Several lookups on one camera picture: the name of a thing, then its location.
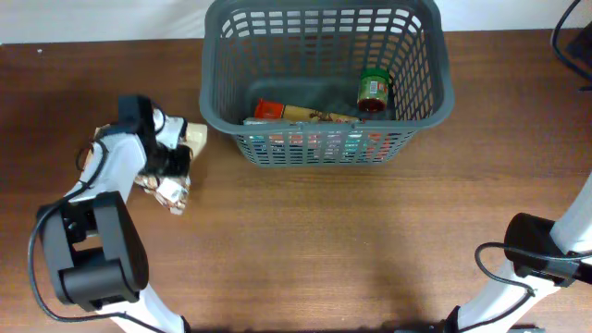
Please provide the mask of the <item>brown white snack bag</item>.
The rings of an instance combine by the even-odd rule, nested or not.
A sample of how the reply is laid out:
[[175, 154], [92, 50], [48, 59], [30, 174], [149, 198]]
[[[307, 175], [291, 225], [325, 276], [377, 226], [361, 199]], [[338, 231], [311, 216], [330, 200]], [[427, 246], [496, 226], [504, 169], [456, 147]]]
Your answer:
[[181, 215], [188, 202], [191, 186], [190, 167], [207, 142], [207, 126], [189, 123], [185, 137], [179, 140], [178, 148], [189, 153], [189, 168], [181, 176], [139, 175], [134, 183], [167, 208], [171, 214]]

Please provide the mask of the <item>tissue pack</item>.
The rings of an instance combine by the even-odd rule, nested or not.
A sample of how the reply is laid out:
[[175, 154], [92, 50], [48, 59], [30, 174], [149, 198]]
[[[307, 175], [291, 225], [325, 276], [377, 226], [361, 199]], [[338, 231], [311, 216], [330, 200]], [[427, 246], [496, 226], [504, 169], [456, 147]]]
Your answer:
[[301, 167], [382, 164], [396, 155], [413, 135], [412, 131], [356, 128], [302, 131], [296, 123], [288, 130], [236, 134], [233, 139], [244, 157], [260, 167]]

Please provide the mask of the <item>orange biscuit packet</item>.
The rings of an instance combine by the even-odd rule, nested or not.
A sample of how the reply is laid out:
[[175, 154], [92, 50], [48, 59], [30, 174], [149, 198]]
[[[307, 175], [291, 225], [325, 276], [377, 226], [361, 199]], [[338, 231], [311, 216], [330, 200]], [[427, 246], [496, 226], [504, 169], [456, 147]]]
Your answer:
[[291, 122], [363, 122], [363, 120], [358, 117], [321, 112], [294, 105], [283, 105], [264, 99], [259, 100], [258, 105], [254, 110], [254, 117], [261, 119], [285, 119]]

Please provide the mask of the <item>green lid jar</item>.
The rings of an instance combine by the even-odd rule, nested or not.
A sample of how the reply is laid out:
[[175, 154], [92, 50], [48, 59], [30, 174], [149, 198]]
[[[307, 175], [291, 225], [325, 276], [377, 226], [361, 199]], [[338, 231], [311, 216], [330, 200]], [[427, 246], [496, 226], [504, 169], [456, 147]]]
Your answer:
[[357, 105], [360, 111], [385, 111], [389, 98], [390, 77], [385, 69], [367, 68], [360, 77]]

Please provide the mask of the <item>beige bread bag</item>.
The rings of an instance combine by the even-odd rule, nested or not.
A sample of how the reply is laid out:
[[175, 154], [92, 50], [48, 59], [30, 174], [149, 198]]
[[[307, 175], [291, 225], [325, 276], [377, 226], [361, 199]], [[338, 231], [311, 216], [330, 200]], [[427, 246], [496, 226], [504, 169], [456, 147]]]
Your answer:
[[112, 130], [115, 128], [114, 124], [106, 124], [95, 129], [95, 133], [91, 139], [91, 150], [93, 153], [100, 152], [101, 154], [108, 154], [110, 146], [113, 141]]

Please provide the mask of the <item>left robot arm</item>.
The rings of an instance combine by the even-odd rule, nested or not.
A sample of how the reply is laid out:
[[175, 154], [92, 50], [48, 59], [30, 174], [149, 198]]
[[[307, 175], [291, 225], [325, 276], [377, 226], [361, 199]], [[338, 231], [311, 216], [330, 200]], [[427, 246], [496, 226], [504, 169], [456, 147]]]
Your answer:
[[[147, 254], [126, 206], [138, 176], [188, 175], [191, 149], [179, 142], [188, 122], [167, 116], [141, 94], [119, 97], [117, 110], [117, 121], [94, 134], [91, 159], [76, 185], [37, 212], [27, 250], [31, 291], [57, 322], [111, 319], [126, 332], [188, 332], [187, 320], [149, 284]], [[85, 316], [62, 316], [45, 303], [34, 271], [37, 244], [57, 299], [79, 306]]]

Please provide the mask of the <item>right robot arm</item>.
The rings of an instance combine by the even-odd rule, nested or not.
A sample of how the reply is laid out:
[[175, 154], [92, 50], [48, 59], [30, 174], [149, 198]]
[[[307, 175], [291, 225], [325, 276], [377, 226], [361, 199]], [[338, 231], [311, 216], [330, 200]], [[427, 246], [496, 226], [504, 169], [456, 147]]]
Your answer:
[[486, 286], [456, 307], [451, 332], [508, 332], [538, 302], [575, 281], [591, 282], [591, 180], [563, 216], [549, 220], [519, 213], [504, 241], [475, 249]]

